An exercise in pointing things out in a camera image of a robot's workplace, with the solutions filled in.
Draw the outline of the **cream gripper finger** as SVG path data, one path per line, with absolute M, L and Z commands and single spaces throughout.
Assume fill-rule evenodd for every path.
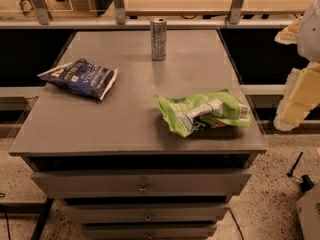
M 274 40 L 284 45 L 296 44 L 301 20 L 302 17 L 295 19 L 287 27 L 279 31 Z
M 319 104 L 320 64 L 310 62 L 302 70 L 293 68 L 288 75 L 273 124 L 278 130 L 291 131 Z

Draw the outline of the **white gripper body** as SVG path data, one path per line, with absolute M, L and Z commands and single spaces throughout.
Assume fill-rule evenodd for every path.
M 320 62 L 320 0 L 313 2 L 300 21 L 297 51 L 309 61 Z

